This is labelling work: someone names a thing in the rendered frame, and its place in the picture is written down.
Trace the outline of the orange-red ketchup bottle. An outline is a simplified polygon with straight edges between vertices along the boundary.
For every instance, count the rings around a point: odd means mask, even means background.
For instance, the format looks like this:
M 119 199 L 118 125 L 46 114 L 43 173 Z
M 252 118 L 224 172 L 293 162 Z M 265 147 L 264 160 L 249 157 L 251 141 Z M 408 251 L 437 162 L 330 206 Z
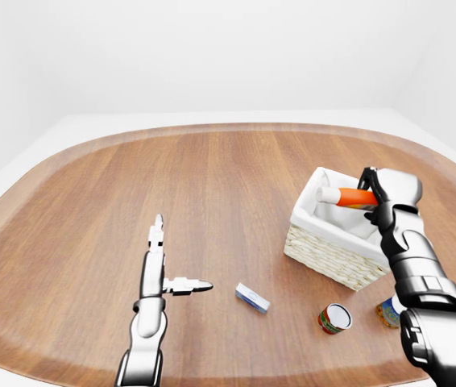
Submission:
M 352 188 L 320 187 L 316 200 L 357 210 L 374 210 L 379 205 L 373 192 Z

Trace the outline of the white wicker basket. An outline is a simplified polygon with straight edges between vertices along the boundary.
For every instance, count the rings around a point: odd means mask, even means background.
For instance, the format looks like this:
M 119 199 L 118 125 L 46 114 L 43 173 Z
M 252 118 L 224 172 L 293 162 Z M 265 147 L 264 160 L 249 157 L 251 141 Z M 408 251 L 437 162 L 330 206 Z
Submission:
M 359 291 L 390 272 L 381 235 L 362 210 L 319 202 L 320 187 L 356 188 L 355 177 L 318 167 L 296 201 L 284 254 Z

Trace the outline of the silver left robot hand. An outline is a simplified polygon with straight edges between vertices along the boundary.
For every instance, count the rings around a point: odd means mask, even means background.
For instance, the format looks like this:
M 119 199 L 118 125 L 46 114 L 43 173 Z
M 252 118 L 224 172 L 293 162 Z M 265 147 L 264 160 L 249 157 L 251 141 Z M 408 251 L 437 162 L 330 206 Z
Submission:
M 189 296 L 213 288 L 206 280 L 187 277 L 168 279 L 165 275 L 164 218 L 157 214 L 148 234 L 148 251 L 143 260 L 139 297 L 161 297 L 165 293 L 173 296 Z

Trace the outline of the red green tin can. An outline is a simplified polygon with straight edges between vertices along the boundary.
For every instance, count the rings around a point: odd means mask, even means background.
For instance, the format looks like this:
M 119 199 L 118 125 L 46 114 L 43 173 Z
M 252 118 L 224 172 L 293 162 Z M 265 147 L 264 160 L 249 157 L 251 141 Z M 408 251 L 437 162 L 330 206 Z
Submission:
M 349 329 L 353 319 L 345 306 L 331 303 L 318 315 L 317 322 L 325 333 L 336 335 Z

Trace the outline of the small blue white box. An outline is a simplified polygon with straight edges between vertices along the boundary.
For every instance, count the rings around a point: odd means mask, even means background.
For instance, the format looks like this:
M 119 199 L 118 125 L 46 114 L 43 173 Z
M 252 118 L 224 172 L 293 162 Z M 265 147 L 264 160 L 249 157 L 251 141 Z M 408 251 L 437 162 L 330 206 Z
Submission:
M 238 283 L 235 288 L 235 296 L 244 301 L 249 306 L 256 309 L 261 314 L 266 314 L 271 303 L 262 298 L 253 290 L 249 289 L 242 283 Z

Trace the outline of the yellow blue tin can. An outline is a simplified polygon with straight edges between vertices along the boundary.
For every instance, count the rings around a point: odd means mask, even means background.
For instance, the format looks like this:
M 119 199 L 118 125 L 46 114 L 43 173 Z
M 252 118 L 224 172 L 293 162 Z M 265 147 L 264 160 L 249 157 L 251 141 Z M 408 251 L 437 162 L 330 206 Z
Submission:
M 404 310 L 406 310 L 406 307 L 401 304 L 396 294 L 381 302 L 375 308 L 380 321 L 390 328 L 400 327 L 400 315 Z

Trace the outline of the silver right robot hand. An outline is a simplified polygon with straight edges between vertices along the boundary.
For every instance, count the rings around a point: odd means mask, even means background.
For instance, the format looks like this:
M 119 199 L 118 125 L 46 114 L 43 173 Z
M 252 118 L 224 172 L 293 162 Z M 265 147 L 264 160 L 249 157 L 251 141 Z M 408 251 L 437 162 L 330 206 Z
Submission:
M 417 214 L 423 187 L 413 174 L 395 169 L 366 167 L 359 178 L 358 189 L 371 190 L 378 209 L 399 208 Z

